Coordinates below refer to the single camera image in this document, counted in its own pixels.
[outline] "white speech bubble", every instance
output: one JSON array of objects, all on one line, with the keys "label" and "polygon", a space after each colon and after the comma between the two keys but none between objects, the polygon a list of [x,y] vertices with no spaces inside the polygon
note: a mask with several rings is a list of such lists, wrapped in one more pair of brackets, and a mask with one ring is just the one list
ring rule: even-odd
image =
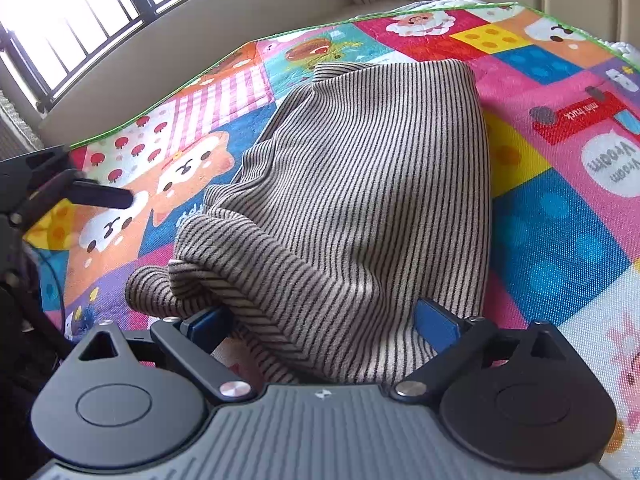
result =
[{"label": "white speech bubble", "polygon": [[640,196],[640,146],[611,130],[593,137],[582,149],[582,165],[607,191],[631,198]]}]

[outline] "yellow square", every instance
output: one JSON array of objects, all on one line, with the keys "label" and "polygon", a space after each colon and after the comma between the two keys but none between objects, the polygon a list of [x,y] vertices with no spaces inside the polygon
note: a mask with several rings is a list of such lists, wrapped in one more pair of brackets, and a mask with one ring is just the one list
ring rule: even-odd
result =
[{"label": "yellow square", "polygon": [[516,130],[485,112],[491,157],[491,195],[497,197],[518,187],[551,166]]},{"label": "yellow square", "polygon": [[531,42],[508,30],[489,23],[481,27],[470,28],[451,35],[452,38],[464,41],[487,54],[504,52],[512,48],[530,45]]}]

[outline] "striped fabric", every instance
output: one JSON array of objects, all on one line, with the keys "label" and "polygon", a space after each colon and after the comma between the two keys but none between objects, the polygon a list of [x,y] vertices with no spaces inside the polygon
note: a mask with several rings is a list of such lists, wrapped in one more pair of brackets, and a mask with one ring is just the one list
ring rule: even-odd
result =
[{"label": "striped fabric", "polygon": [[175,100],[168,149],[164,158],[199,140],[217,127],[273,101],[262,65],[253,65]]},{"label": "striped fabric", "polygon": [[433,354],[418,298],[479,313],[489,192],[464,63],[320,64],[127,301],[153,316],[225,303],[268,381],[393,383]]}]

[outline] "window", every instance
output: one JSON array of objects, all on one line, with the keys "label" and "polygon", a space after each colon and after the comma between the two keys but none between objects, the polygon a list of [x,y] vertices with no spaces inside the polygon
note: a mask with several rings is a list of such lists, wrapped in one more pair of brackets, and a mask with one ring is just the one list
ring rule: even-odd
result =
[{"label": "window", "polygon": [[0,51],[50,110],[115,45],[182,1],[0,0]]}]

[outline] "window frame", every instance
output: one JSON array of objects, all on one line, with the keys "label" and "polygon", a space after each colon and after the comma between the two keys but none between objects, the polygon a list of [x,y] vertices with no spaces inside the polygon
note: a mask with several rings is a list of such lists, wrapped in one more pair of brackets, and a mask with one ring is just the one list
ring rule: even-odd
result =
[{"label": "window frame", "polygon": [[[78,43],[85,54],[84,61],[78,64],[75,68],[69,70],[65,78],[60,81],[55,88],[51,88],[44,80],[36,65],[30,59],[27,51],[20,44],[17,36],[12,31],[7,31],[2,26],[2,23],[0,23],[0,52],[5,52],[8,55],[17,71],[20,73],[20,76],[24,79],[24,82],[36,97],[38,101],[36,108],[41,114],[44,114],[50,111],[56,103],[60,101],[60,99],[62,99],[71,88],[73,88],[73,86],[86,72],[100,63],[116,47],[123,44],[133,34],[139,32],[164,14],[187,1],[189,0],[162,0],[156,4],[154,0],[131,0],[131,3],[138,12],[138,15],[132,18],[123,8],[125,15],[129,19],[129,23],[124,25],[116,33],[108,36],[107,39],[92,52],[87,52],[84,46],[82,46],[82,43],[78,40]],[[65,64],[58,57],[58,54],[53,47],[52,51],[66,71]]]}]

